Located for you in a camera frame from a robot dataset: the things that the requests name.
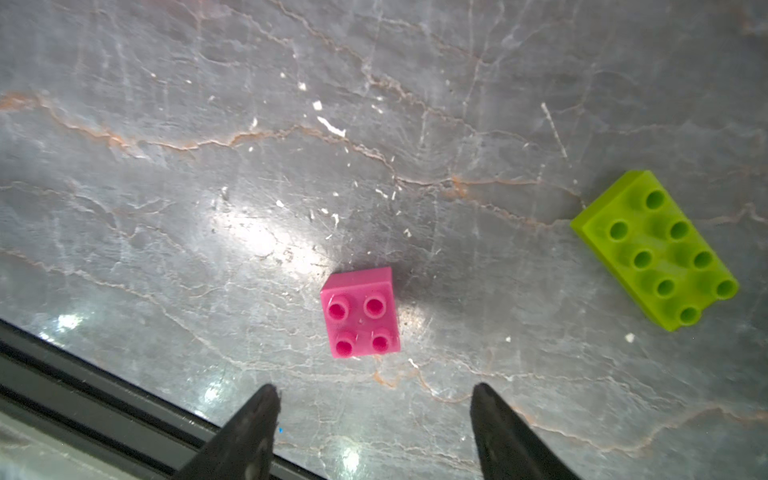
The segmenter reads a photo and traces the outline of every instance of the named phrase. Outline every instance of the black metal frame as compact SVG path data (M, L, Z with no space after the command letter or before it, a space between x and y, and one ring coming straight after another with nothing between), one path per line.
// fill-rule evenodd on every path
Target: black metal frame
M170 478L219 427L0 320L0 411L138 478ZM279 480L322 480L277 455Z

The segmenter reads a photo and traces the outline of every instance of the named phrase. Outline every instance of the toy block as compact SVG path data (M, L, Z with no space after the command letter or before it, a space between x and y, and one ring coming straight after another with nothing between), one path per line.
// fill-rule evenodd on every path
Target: toy block
M400 351L390 267L334 273L320 303L334 358Z
M674 331L739 283L648 170L624 174L571 221L646 316Z

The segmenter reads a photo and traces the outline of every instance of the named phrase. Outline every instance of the debris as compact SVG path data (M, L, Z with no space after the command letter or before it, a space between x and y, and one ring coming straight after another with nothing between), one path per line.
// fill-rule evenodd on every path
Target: debris
M320 122L321 124L325 125L326 128L328 129L328 131L331 132L332 134L339 135L341 138L345 138L346 137L346 129L340 130L340 129L334 127L333 125L331 125L330 122L328 122L323 117L318 117L317 121Z

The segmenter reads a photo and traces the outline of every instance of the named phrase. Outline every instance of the green lego stud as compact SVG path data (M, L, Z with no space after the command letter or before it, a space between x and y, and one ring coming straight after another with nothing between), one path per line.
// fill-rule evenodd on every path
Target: green lego stud
M739 283L648 170L631 170L571 221L649 319L674 331L699 321Z

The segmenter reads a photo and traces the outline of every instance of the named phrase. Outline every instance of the pink lego brick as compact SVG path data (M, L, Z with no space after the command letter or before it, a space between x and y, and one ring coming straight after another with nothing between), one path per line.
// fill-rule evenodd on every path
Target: pink lego brick
M392 269L334 273L320 291L334 358L400 351Z

